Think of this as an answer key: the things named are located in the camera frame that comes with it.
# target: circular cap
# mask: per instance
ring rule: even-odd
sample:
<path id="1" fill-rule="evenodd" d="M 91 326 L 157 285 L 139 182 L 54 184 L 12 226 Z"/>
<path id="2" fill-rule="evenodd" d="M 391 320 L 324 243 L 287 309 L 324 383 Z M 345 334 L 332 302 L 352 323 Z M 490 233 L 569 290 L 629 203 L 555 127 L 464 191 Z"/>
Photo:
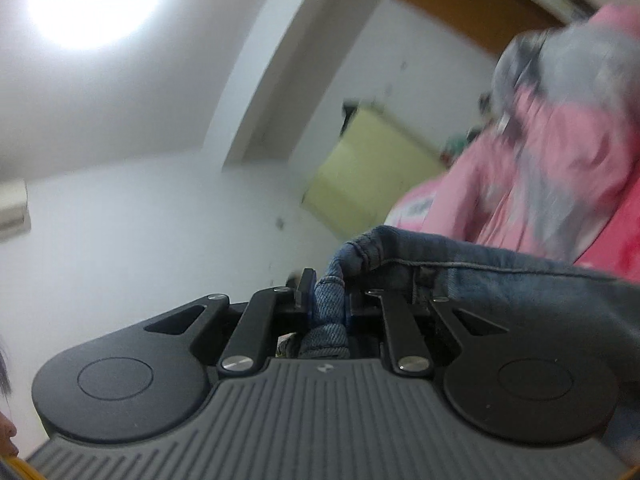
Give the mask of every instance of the circular cap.
<path id="1" fill-rule="evenodd" d="M 245 355 L 232 355 L 222 359 L 222 367 L 230 372 L 244 372 L 254 365 L 254 360 Z"/>
<path id="2" fill-rule="evenodd" d="M 154 380 L 152 369 L 129 357 L 110 357 L 88 364 L 78 374 L 78 386 L 100 400 L 123 400 L 144 392 Z"/>
<path id="3" fill-rule="evenodd" d="M 559 399 L 574 384 L 569 372 L 543 359 L 508 363 L 498 372 L 498 380 L 511 395 L 529 400 Z"/>
<path id="4" fill-rule="evenodd" d="M 429 365 L 429 360 L 419 355 L 407 355 L 398 361 L 398 367 L 405 372 L 423 372 Z"/>

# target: wooden board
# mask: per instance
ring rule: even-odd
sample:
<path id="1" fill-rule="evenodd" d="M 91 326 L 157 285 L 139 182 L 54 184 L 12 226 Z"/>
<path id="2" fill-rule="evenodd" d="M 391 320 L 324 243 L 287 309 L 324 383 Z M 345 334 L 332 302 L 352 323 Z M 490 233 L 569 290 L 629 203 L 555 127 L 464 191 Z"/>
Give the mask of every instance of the wooden board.
<path id="1" fill-rule="evenodd" d="M 441 20 L 495 56 L 521 32 L 564 26 L 531 0 L 402 1 Z"/>

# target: ridged plastic cover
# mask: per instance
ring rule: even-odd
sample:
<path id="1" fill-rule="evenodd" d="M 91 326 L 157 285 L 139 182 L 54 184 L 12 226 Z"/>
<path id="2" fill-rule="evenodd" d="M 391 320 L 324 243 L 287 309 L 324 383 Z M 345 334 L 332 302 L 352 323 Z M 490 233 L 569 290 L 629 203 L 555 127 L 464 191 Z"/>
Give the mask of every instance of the ridged plastic cover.
<path id="1" fill-rule="evenodd" d="M 429 381 L 379 360 L 271 360 L 226 380 L 204 409 L 153 440 L 93 446 L 55 436 L 30 459 L 48 480 L 611 480 L 597 439 L 555 449 L 479 433 Z"/>

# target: white and pink garment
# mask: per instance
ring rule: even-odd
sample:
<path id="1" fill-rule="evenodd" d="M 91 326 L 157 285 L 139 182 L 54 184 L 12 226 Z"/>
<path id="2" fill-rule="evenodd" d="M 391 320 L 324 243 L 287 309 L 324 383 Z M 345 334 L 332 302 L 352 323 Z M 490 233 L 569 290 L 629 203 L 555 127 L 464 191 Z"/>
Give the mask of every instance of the white and pink garment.
<path id="1" fill-rule="evenodd" d="M 498 125 L 386 223 L 575 262 L 640 158 L 640 10 L 605 6 L 586 23 L 517 37 L 493 86 Z"/>

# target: white logo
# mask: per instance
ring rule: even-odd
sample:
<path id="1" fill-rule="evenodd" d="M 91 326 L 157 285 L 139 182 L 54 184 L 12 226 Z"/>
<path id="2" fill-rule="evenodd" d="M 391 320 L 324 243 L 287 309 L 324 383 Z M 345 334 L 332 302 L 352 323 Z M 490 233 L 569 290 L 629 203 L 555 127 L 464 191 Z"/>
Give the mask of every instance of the white logo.
<path id="1" fill-rule="evenodd" d="M 327 374 L 334 369 L 334 366 L 329 363 L 324 363 L 323 365 L 317 366 L 316 368 L 318 369 L 319 372 L 322 372 L 323 374 Z"/>

